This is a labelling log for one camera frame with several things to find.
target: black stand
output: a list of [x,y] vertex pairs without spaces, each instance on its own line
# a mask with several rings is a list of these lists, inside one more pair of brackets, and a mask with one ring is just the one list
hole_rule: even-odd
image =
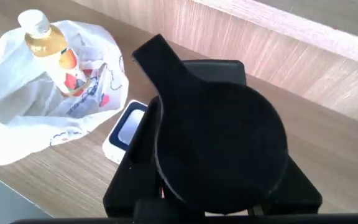
[[[187,69],[212,82],[246,85],[244,66],[235,60],[184,61]],[[187,208],[164,186],[154,161],[154,137],[159,122],[159,100],[154,98],[126,152],[111,185],[103,198],[109,217],[135,219],[170,219],[195,221],[204,211]],[[290,159],[281,185],[272,197],[249,208],[249,215],[289,215],[317,213],[321,195]]]

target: wood grain surface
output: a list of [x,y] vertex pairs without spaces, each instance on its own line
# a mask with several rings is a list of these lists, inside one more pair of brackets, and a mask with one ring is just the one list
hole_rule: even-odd
[[358,37],[254,1],[74,1],[358,120]]
[[358,36],[358,0],[256,0]]
[[[29,8],[42,10],[51,21],[71,19],[105,27],[122,50],[130,83],[128,100],[147,103],[155,95],[130,59],[131,52],[151,38],[150,33],[71,1],[0,0],[0,35],[17,27],[17,15]],[[182,59],[204,58],[172,45]],[[290,155],[323,195],[320,212],[358,212],[358,121],[259,78],[247,76],[247,82],[282,117]],[[104,157],[101,145],[117,117],[82,139],[1,166],[0,179],[55,217],[105,216],[101,200],[117,165]]]

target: bottle label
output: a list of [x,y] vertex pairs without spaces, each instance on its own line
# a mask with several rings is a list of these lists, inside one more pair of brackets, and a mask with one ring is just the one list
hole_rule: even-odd
[[66,48],[47,57],[38,57],[56,86],[66,95],[75,95],[88,81],[78,66],[78,57],[73,49]]

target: black object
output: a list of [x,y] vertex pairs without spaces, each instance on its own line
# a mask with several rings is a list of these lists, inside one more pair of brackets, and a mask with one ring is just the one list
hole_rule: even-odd
[[[205,80],[246,83],[244,66],[238,61],[192,60],[183,63],[189,71]],[[204,211],[177,199],[157,171],[154,142],[160,115],[160,100],[156,97],[149,103],[103,198],[110,218],[22,220],[15,223],[358,223],[358,214],[316,215],[322,202],[321,195],[290,157],[280,184],[258,206],[248,208],[249,216],[204,217]],[[245,170],[241,177],[252,172],[252,169]],[[165,198],[161,198],[161,189]]]
[[156,164],[177,198],[227,214],[257,205],[278,187],[288,162],[287,137],[262,95],[197,78],[161,35],[133,56],[159,93]]

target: black device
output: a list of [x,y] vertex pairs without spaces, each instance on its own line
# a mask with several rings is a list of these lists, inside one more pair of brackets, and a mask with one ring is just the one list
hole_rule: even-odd
[[[317,215],[322,197],[288,155],[285,132],[274,108],[263,96],[246,87],[245,70],[241,62],[237,60],[181,62],[160,35],[136,50],[134,59],[155,84],[160,96],[156,96],[149,103],[126,155],[103,198],[103,205],[109,218],[22,220],[17,223],[358,223],[358,214]],[[197,78],[187,77],[180,80],[180,74],[183,73],[188,76],[195,75]],[[172,75],[175,78],[159,80],[161,75]],[[191,88],[194,89],[189,90],[187,86],[189,82],[193,83],[190,86],[193,85]],[[174,86],[169,88],[164,83]],[[198,88],[204,92],[202,94],[215,91],[213,93],[215,100],[204,104],[197,96]],[[210,139],[210,141],[217,142],[219,147],[225,146],[227,140],[225,138],[232,139],[228,133],[239,134],[239,131],[245,135],[244,139],[254,141],[254,144],[249,142],[244,144],[234,139],[233,142],[240,145],[241,149],[232,142],[227,144],[230,146],[227,148],[228,154],[247,161],[246,164],[239,164],[238,169],[233,167],[229,160],[222,160],[219,164],[215,164],[216,158],[212,157],[209,161],[208,150],[213,150],[214,146],[203,143],[207,140],[205,136],[199,138],[203,133],[189,131],[189,127],[195,128],[198,132],[214,127],[214,124],[203,128],[195,127],[191,126],[189,121],[194,120],[199,124],[197,119],[203,119],[201,115],[209,113],[214,106],[219,105],[221,102],[215,103],[215,101],[222,101],[219,94],[227,93],[230,88],[235,88],[234,93],[237,94],[250,94],[252,99],[242,96],[237,98],[235,94],[231,94],[231,98],[224,97],[231,110],[222,113],[215,111],[219,115],[216,117],[223,121],[233,121],[233,118],[237,118],[241,121],[240,124],[246,123],[250,126],[238,128],[234,123],[219,123],[220,131],[225,132],[223,138]],[[177,93],[179,91],[186,97],[178,98],[180,94],[171,93],[172,90]],[[236,100],[248,100],[253,103],[244,102],[246,106],[243,106]],[[186,102],[190,102],[193,108],[179,110],[178,106],[186,106]],[[254,105],[257,107],[253,112],[247,111]],[[175,114],[175,110],[177,113],[185,113],[186,116]],[[204,113],[194,117],[191,114],[192,110],[203,110]],[[233,110],[241,110],[242,113],[231,113]],[[267,118],[266,116],[272,117],[267,119],[270,124],[258,123],[258,117]],[[161,128],[164,120],[166,128]],[[246,136],[253,135],[252,130],[255,129],[260,130],[255,138]],[[276,136],[266,136],[269,134],[276,134]],[[216,133],[207,133],[207,135],[220,138]],[[264,148],[264,153],[257,154],[258,148]],[[189,149],[197,150],[198,154],[188,151]],[[222,152],[214,153],[213,156],[220,156]],[[213,172],[220,172],[218,168],[206,169],[197,166],[197,163],[220,166],[223,171],[220,176],[214,177]],[[204,179],[201,174],[212,175],[212,177]],[[222,183],[214,180],[227,181],[229,186],[221,185]],[[243,209],[248,211],[248,216],[205,216],[205,211],[227,214]]]

